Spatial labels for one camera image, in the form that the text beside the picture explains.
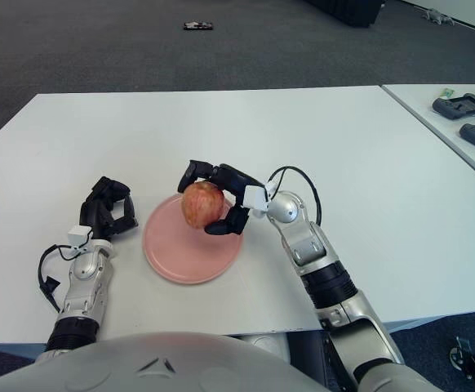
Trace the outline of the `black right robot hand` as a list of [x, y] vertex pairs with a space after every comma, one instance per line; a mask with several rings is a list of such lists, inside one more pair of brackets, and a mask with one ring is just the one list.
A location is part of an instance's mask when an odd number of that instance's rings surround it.
[[226, 190], [235, 196], [235, 204], [229, 209], [224, 219], [203, 227], [204, 231], [210, 235], [242, 233], [249, 219], [250, 208], [244, 206], [245, 190], [248, 185], [259, 186], [263, 195], [266, 195], [264, 185], [246, 173], [227, 164], [213, 166], [198, 160], [189, 161], [189, 166], [178, 185], [178, 192], [182, 194], [198, 179], [208, 180], [219, 190]]

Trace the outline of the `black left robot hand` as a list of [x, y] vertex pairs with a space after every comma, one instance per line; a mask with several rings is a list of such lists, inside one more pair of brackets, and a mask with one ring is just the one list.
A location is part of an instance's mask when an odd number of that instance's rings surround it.
[[[116, 203], [123, 204], [123, 216], [119, 218], [112, 215]], [[107, 241], [111, 241], [114, 235], [137, 227], [130, 188], [119, 181], [102, 176], [82, 204], [79, 224], [92, 229], [93, 239]]]

